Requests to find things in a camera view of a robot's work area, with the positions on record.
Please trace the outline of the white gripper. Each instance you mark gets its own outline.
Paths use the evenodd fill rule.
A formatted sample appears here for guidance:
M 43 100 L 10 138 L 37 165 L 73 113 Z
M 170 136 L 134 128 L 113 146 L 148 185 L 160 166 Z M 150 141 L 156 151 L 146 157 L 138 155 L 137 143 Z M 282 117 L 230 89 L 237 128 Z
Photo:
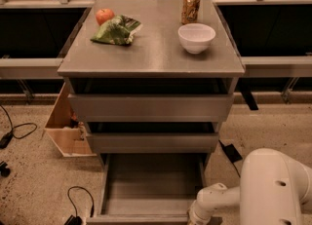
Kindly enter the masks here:
M 189 207 L 187 225 L 208 225 L 219 210 L 232 208 L 240 204 L 240 187 L 227 188 L 216 183 L 201 189 Z

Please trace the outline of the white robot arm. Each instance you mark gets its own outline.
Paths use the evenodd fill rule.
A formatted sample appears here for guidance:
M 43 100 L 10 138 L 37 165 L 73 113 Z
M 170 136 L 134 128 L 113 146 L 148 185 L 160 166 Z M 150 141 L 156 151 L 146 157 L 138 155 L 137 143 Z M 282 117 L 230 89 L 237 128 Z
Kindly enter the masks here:
M 215 212 L 237 206 L 241 225 L 303 225 L 311 208 L 312 168 L 277 150 L 260 148 L 243 162 L 240 185 L 201 189 L 187 225 L 208 225 Z

